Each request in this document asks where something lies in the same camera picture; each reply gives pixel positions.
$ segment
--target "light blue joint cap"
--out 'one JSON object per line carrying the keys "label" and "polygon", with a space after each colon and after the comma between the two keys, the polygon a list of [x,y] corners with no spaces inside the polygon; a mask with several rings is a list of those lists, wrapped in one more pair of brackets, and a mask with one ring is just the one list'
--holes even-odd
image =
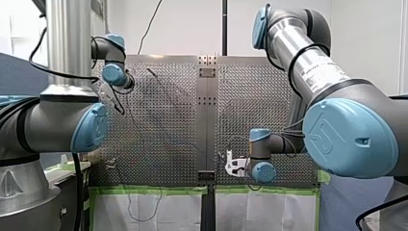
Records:
{"label": "light blue joint cap", "polygon": [[267,22],[265,21],[265,8],[266,7],[262,7],[260,10],[258,10],[255,17],[254,26],[252,28],[252,46],[258,50],[265,49],[264,38],[267,27]]}
{"label": "light blue joint cap", "polygon": [[90,152],[100,146],[108,128],[107,109],[102,103],[89,107],[79,121],[71,140],[72,152]]}
{"label": "light blue joint cap", "polygon": [[126,84],[126,75],[117,64],[107,64],[103,67],[102,78],[110,85],[121,87]]}
{"label": "light blue joint cap", "polygon": [[259,141],[261,139],[265,139],[269,137],[271,134],[270,129],[268,128],[253,128],[249,132],[249,141]]}
{"label": "light blue joint cap", "polygon": [[116,34],[108,34],[105,37],[106,39],[109,39],[110,41],[122,47],[123,50],[125,49],[125,39],[122,36]]}
{"label": "light blue joint cap", "polygon": [[384,176],[398,159],[398,146],[387,122],[353,100],[331,98],[315,104],[304,117],[303,133],[313,160],[339,176]]}
{"label": "light blue joint cap", "polygon": [[270,183],[276,178],[276,169],[269,162],[260,162],[252,169],[252,178],[262,184]]}
{"label": "light blue joint cap", "polygon": [[21,99],[30,97],[28,95],[0,95],[0,107],[6,106]]}

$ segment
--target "black cylinder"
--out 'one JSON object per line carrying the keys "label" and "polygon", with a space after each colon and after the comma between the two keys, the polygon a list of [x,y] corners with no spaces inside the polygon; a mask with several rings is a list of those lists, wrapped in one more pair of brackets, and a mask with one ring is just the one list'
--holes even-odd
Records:
{"label": "black cylinder", "polygon": [[228,48],[228,0],[222,0],[222,56],[227,56]]}

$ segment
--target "perforated metal panel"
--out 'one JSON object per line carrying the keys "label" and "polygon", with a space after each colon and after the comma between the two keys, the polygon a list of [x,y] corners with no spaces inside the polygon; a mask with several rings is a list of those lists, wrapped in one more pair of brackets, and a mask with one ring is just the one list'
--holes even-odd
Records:
{"label": "perforated metal panel", "polygon": [[[110,110],[108,137],[99,149],[92,183],[196,185],[198,58],[130,56],[126,63],[136,87],[119,96],[126,115]],[[116,168],[106,168],[113,158]]]}
{"label": "perforated metal panel", "polygon": [[[287,75],[264,58],[220,57],[218,69],[218,108],[216,153],[225,155],[234,136],[248,138],[252,128],[270,128],[279,132],[285,126],[291,98]],[[234,158],[248,155],[248,141],[232,141]],[[315,164],[307,154],[277,154],[272,163],[277,169],[275,186],[313,187],[317,183]],[[246,184],[229,176],[218,158],[217,184]]]}
{"label": "perforated metal panel", "polygon": [[[100,74],[102,66],[93,74]],[[287,76],[266,59],[217,57],[217,65],[211,67],[215,77],[199,76],[203,66],[198,57],[129,56],[126,67],[135,76],[136,88],[119,96],[126,115],[110,110],[109,134],[95,155],[99,162],[91,175],[93,185],[196,186],[198,169],[208,161],[197,155],[214,150],[225,154],[228,140],[248,137],[251,128],[280,131],[285,125],[291,96]],[[204,107],[210,101],[211,107]],[[246,156],[247,141],[234,140],[233,151],[234,158]],[[226,174],[218,155],[214,158],[217,184],[245,184]],[[112,159],[116,168],[106,168]],[[272,162],[277,168],[275,186],[305,188],[317,183],[307,154],[273,155]]]}

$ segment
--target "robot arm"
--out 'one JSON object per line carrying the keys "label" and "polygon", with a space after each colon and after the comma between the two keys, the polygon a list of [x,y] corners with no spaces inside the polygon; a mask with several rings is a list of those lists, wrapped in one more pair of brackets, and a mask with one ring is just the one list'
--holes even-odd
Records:
{"label": "robot arm", "polygon": [[[320,167],[355,178],[408,174],[408,124],[403,119],[408,102],[390,99],[369,81],[344,73],[328,57],[330,32],[319,13],[261,9],[253,46],[266,49],[273,64],[288,73],[293,91],[303,101],[297,106],[292,102],[290,116],[302,114],[299,105],[307,109],[304,144]],[[252,156],[266,157],[281,146],[270,134],[265,129],[251,131]]]}
{"label": "robot arm", "polygon": [[35,210],[59,193],[49,188],[39,153],[89,152],[102,143],[107,109],[91,86],[91,58],[105,61],[102,75],[110,86],[133,86],[124,71],[123,38],[107,35],[91,42],[90,0],[47,0],[46,18],[48,87],[40,97],[0,98],[2,225],[12,220],[8,215]]}

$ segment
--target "label sticker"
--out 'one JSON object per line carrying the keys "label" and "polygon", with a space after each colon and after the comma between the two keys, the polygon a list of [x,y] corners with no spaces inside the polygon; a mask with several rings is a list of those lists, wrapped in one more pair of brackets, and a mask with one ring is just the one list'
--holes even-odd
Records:
{"label": "label sticker", "polygon": [[350,79],[344,71],[328,57],[320,57],[314,64],[300,72],[300,77],[312,93]]}

